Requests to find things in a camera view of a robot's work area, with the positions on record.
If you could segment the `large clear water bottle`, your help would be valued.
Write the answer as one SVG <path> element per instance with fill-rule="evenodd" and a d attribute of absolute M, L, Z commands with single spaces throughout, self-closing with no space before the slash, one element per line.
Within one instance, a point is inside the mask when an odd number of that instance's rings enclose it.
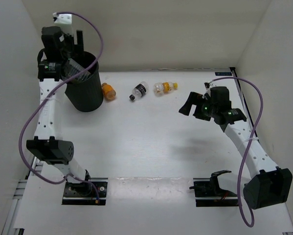
<path fill-rule="evenodd" d="M 78 64 L 75 60 L 70 58 L 70 59 L 68 59 L 67 63 L 64 66 L 62 80 L 65 81 L 65 80 L 69 79 L 70 77 L 80 73 L 83 70 L 84 70 L 84 68 L 80 64 Z M 82 73 L 78 77 L 74 78 L 71 81 L 71 83 L 78 84 L 78 83 L 84 82 L 87 79 L 89 79 L 90 76 L 91 76 L 91 73 L 86 70 L 84 73 Z"/>

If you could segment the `clear yellow cap bottle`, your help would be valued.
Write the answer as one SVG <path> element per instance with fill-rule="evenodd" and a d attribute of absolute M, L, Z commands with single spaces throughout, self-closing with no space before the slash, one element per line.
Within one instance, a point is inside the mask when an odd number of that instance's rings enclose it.
<path fill-rule="evenodd" d="M 178 84 L 175 82 L 159 82 L 153 86 L 155 96 L 159 97 L 164 94 L 169 94 L 178 89 Z"/>

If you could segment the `black ribbed plastic bin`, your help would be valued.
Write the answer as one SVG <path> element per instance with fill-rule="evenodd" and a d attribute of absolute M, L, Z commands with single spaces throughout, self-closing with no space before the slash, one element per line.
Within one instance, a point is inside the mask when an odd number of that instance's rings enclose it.
<path fill-rule="evenodd" d="M 96 57 L 84 51 L 83 57 L 73 58 L 83 68 L 88 67 Z M 101 81 L 99 77 L 99 64 L 96 64 L 89 69 L 91 76 L 81 83 L 67 83 L 65 91 L 66 96 L 73 104 L 73 106 L 81 112 L 92 112 L 100 107 L 103 102 L 103 92 L 101 88 Z"/>

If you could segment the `orange juice bottle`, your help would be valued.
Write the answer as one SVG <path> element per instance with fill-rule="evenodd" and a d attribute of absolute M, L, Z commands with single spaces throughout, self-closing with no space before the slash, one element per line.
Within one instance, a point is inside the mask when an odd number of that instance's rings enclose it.
<path fill-rule="evenodd" d="M 102 87 L 102 92 L 104 95 L 104 98 L 108 101 L 112 101 L 116 98 L 116 91 L 114 90 L 114 88 L 107 84 L 107 83 L 102 83 L 101 85 Z"/>

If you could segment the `small black label bottle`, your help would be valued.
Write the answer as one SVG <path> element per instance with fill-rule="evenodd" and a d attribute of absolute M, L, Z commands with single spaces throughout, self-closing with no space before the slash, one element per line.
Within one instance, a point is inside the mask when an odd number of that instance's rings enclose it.
<path fill-rule="evenodd" d="M 130 101 L 135 101 L 144 97 L 148 93 L 148 90 L 148 84 L 145 81 L 140 82 L 133 88 L 132 93 L 129 95 Z"/>

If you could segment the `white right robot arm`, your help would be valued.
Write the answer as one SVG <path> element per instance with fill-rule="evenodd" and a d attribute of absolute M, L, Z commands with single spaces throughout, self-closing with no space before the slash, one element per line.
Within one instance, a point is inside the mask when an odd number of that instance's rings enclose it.
<path fill-rule="evenodd" d="M 205 94 L 191 92 L 179 113 L 193 116 L 220 126 L 231 139 L 238 152 L 246 155 L 250 180 L 241 180 L 241 197 L 252 209 L 285 203 L 288 199 L 293 175 L 281 169 L 264 151 L 259 141 L 251 139 L 251 127 L 239 108 L 232 108 L 227 87 L 210 87 Z"/>

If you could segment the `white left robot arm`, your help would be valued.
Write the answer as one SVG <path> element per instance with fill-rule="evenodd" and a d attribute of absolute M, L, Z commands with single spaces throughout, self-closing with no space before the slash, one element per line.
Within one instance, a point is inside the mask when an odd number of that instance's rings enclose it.
<path fill-rule="evenodd" d="M 62 136 L 62 111 L 66 85 L 62 84 L 63 67 L 70 58 L 68 38 L 58 26 L 42 28 L 41 36 L 46 59 L 38 62 L 41 109 L 34 138 L 26 148 L 40 161 L 52 165 L 76 183 L 75 190 L 82 196 L 92 191 L 87 171 L 74 159 L 74 145 Z"/>

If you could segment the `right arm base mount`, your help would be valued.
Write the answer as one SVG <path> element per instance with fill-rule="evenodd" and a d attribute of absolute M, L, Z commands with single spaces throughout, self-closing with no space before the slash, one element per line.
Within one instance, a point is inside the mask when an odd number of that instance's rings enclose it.
<path fill-rule="evenodd" d="M 229 170 L 221 170 L 213 172 L 209 178 L 194 178 L 189 190 L 194 191 L 196 207 L 237 207 L 236 187 L 230 185 L 235 180 L 219 183 L 220 176 L 230 174 Z"/>

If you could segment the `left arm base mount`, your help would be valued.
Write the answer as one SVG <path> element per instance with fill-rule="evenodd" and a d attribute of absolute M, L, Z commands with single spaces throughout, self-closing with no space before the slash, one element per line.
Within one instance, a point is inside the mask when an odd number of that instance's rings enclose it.
<path fill-rule="evenodd" d="M 96 191 L 87 183 L 68 183 L 66 182 L 62 205 L 74 206 L 105 206 L 108 192 L 108 178 L 91 178 L 90 181 L 95 185 Z"/>

